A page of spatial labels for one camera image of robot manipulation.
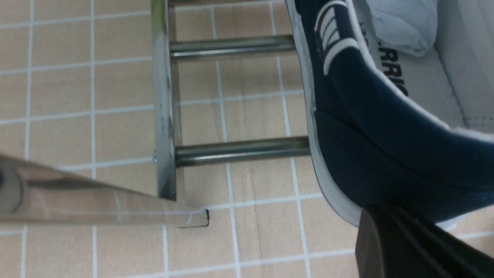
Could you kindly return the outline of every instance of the shoe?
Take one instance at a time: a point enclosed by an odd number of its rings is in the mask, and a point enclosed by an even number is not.
[[[400,205],[446,227],[494,204],[494,21],[441,1],[435,47],[383,47],[364,0],[287,0],[321,190],[358,226]]]

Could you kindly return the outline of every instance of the white grout line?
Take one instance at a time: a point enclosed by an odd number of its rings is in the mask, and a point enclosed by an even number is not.
[[[91,177],[96,179],[96,96],[94,94],[94,0],[90,1],[91,5]]]
[[[192,100],[192,101],[183,101],[180,103],[181,106],[190,106],[190,105],[200,105],[200,104],[211,104],[211,103],[220,103],[220,102],[233,102],[233,101],[243,101],[249,99],[262,99],[268,97],[278,97],[283,95],[300,95],[303,94],[303,91],[289,91],[289,92],[275,92],[275,93],[263,93],[263,94],[253,94],[253,95],[243,95],[243,96],[232,96],[232,97],[223,97],[215,98],[215,99],[201,99],[201,100]],[[100,109],[95,110],[95,115],[103,115],[103,114],[112,114],[112,113],[123,113],[123,112],[134,112],[134,111],[152,111],[154,110],[153,105],[142,105],[142,106],[130,106],[130,107],[122,107],[122,108],[111,108],[111,109]],[[67,114],[55,114],[55,115],[43,115],[43,116],[31,116],[29,118],[30,122],[34,121],[48,121],[48,120],[60,120],[74,117],[82,117],[82,116],[91,116],[93,114],[92,111],[83,111],[83,112],[75,112],[75,113],[67,113]],[[25,123],[26,118],[19,119],[9,119],[9,120],[0,120],[0,125],[12,125]]]
[[[312,254],[308,254],[308,255],[301,254],[301,255],[294,255],[294,256],[285,256],[285,257],[277,257],[277,258],[242,262],[242,263],[240,263],[240,266],[242,268],[243,267],[252,267],[252,266],[265,266],[265,265],[272,265],[272,264],[277,264],[277,263],[286,263],[286,262],[303,260],[304,258],[307,258],[307,257],[309,257],[310,259],[317,259],[317,258],[342,256],[342,255],[353,254],[353,253],[355,253],[354,249],[341,249],[341,250],[312,253]],[[237,267],[237,264],[227,264],[227,265],[210,266],[210,267],[196,268],[196,269],[170,271],[169,276],[174,277],[174,276],[185,276],[185,275],[192,275],[192,274],[202,274],[202,273],[208,273],[208,272],[230,270],[230,269],[234,269],[236,267]],[[162,278],[163,276],[164,276],[164,273],[153,273],[153,274],[144,274],[144,275],[131,276],[131,277],[132,278]]]
[[[152,61],[152,60],[153,60],[152,56],[143,56],[143,57],[135,57],[135,58],[99,60],[99,61],[95,61],[94,64],[95,65],[113,65],[113,64],[144,62],[144,61]]]
[[[98,239],[96,226],[93,226],[92,235],[92,262],[93,262],[93,278],[98,277]]]
[[[342,256],[342,255],[348,255],[348,254],[353,254],[353,253],[355,253],[355,249],[340,249],[340,250],[333,250],[333,251],[326,251],[326,252],[311,253],[311,254],[308,254],[307,257],[309,259],[315,259],[315,258]]]
[[[149,9],[142,11],[126,12],[126,13],[95,15],[94,19],[122,18],[122,17],[141,16],[141,15],[151,15],[151,10]]]
[[[44,199],[43,193],[41,191],[35,191],[36,198],[40,202],[41,207],[43,208],[44,218],[50,219],[50,208],[46,205],[46,200]]]
[[[272,2],[269,3],[269,11],[271,14],[271,27],[273,30],[273,36],[276,36],[275,14],[274,14]],[[280,81],[280,90],[282,92],[282,105],[283,105],[283,117],[285,119],[285,130],[287,133],[287,137],[291,137],[290,122],[288,119],[287,97],[285,95],[285,83],[283,80],[283,71],[281,68],[281,61],[280,61],[279,56],[276,56],[276,65],[278,68],[278,79]],[[293,157],[290,158],[290,167],[291,167],[291,175],[292,175],[292,180],[293,180],[293,188],[294,188],[294,192],[295,192],[295,201],[297,204],[298,224],[300,227],[300,235],[301,235],[301,240],[302,240],[302,250],[304,253],[304,257],[305,257],[304,258],[305,271],[306,271],[305,274],[306,274],[307,278],[312,278],[310,261],[309,261],[309,258],[307,257],[307,254],[309,253],[309,251],[307,248],[307,235],[305,233],[305,226],[304,226],[304,220],[303,220],[303,214],[302,214],[302,205],[300,202],[300,190],[298,188],[297,170],[295,167],[295,159]]]
[[[259,6],[266,5],[270,2],[273,3],[282,3],[283,0],[250,0],[245,2],[237,2],[237,3],[217,3],[217,4],[203,4],[203,5],[184,5],[184,6],[175,6],[173,9],[177,12],[183,11],[194,11],[194,10],[205,10],[211,8],[221,8],[221,7],[246,7],[246,6]]]
[[[120,205],[120,198],[115,189],[113,189],[112,192],[117,207],[117,222],[120,222],[122,221],[122,206]]]
[[[28,46],[28,67],[27,67],[27,92],[26,92],[26,134],[24,141],[24,158],[29,160],[29,139],[31,131],[31,86],[32,86],[32,74],[31,68],[33,66],[33,22],[34,22],[34,0],[29,2],[29,46]]]
[[[464,233],[464,234],[459,234],[456,237],[459,239],[470,239],[470,238],[478,238],[478,237],[485,237],[492,235],[494,235],[494,231]]]
[[[23,27],[29,27],[29,25],[30,25],[29,22],[1,24],[0,29],[23,28]]]
[[[33,63],[33,22],[34,22],[34,0],[29,1],[29,46],[28,46],[28,68],[27,68],[27,92],[26,92],[26,134],[24,141],[24,158],[29,160],[29,138],[31,116],[31,67]],[[24,224],[22,229],[21,245],[21,278],[26,278],[26,245],[28,237],[28,226]]]
[[[39,26],[39,25],[48,25],[48,24],[81,22],[81,21],[89,21],[89,20],[90,20],[89,16],[77,16],[77,17],[68,17],[61,19],[40,20],[34,22],[34,25]]]
[[[141,163],[150,163],[153,162],[153,157],[141,157],[141,158],[132,158],[132,159],[123,159],[123,160],[112,160],[105,162],[96,162],[94,166],[96,168],[105,168],[105,167],[116,167],[123,166],[129,164],[141,164]],[[80,165],[71,165],[71,166],[61,166],[59,167],[62,171],[77,171],[77,170],[88,170],[92,168],[92,163],[90,164],[80,164]]]
[[[153,58],[151,56],[143,56],[143,57],[135,57],[135,58],[123,58],[123,59],[109,59],[109,60],[94,61],[93,63],[83,62],[83,63],[73,63],[73,64],[59,64],[59,65],[31,67],[31,71],[62,70],[62,69],[89,67],[89,66],[91,66],[91,64],[94,64],[94,65],[112,65],[112,64],[144,62],[144,61],[152,61],[152,60],[153,60]],[[27,68],[14,69],[14,70],[2,70],[2,71],[0,71],[0,75],[26,73],[27,71],[28,71]]]
[[[23,230],[13,230],[13,231],[1,231],[0,236],[2,235],[14,235],[14,234],[22,234]]]
[[[211,12],[211,28],[213,32],[213,39],[217,39],[216,35],[216,20],[214,17],[214,7],[210,8]],[[220,64],[219,61],[216,61],[216,77],[217,77],[217,83],[218,83],[218,96],[219,96],[219,107],[220,107],[220,113],[221,113],[221,129],[223,132],[223,142],[228,141],[228,136],[226,132],[226,117],[225,117],[225,103],[223,101],[223,83],[221,81],[221,69],[220,69]],[[235,220],[235,209],[233,207],[233,186],[232,186],[232,173],[230,170],[230,163],[225,164],[226,167],[226,181],[228,185],[228,201],[230,204],[230,220],[231,220],[231,225],[232,225],[232,239],[233,239],[233,254],[234,254],[234,259],[235,259],[235,272],[236,272],[236,277],[241,278],[242,273],[240,270],[240,257],[239,257],[239,245],[238,245],[238,240],[237,240],[237,224]]]
[[[211,266],[211,267],[204,267],[204,268],[191,269],[191,270],[178,270],[178,271],[170,272],[170,277],[229,270],[235,268],[236,266],[237,266],[236,264],[229,264],[229,265]]]
[[[24,224],[24,229],[22,229],[21,278],[26,278],[26,246],[27,246],[27,242],[28,242],[28,226],[26,224]]]
[[[95,74],[94,74],[94,0],[90,0],[90,20],[91,20],[91,62],[90,62],[90,70],[91,70],[91,177],[93,180],[96,179],[96,96],[94,94],[94,82],[95,82]],[[98,277],[98,233],[97,227],[92,227],[92,276],[93,278]]]
[[[299,196],[270,198],[270,199],[261,199],[261,200],[236,202],[236,203],[234,202],[232,205],[234,208],[239,208],[239,207],[249,207],[249,206],[255,206],[255,205],[267,205],[267,204],[293,202],[293,201],[297,201],[299,199],[309,200],[309,199],[316,199],[316,198],[322,198],[322,197],[323,197],[322,194],[315,193],[315,194],[306,194],[306,195],[302,195],[302,196],[299,195]],[[204,208],[208,209],[208,210],[221,210],[221,209],[226,209],[229,207],[230,207],[229,204],[224,204],[224,205],[207,206]]]
[[[89,21],[92,18],[94,18],[94,19],[110,19],[110,18],[124,18],[124,17],[134,17],[134,16],[142,16],[142,15],[150,15],[151,14],[150,10],[134,11],[134,12],[127,12],[127,13],[116,13],[116,14],[103,14],[103,15],[94,15],[94,10],[91,12],[92,13],[90,16],[78,16],[78,17],[68,17],[68,18],[61,18],[61,19],[39,20],[39,21],[33,20],[33,25],[39,26],[39,25],[48,25],[48,24],[60,24],[60,23]],[[30,22],[21,22],[21,23],[14,23],[14,24],[0,24],[0,29],[29,27],[30,24],[31,24]]]
[[[163,225],[163,260],[165,266],[165,278],[169,277],[169,266],[168,266],[168,236],[166,231],[166,226]]]

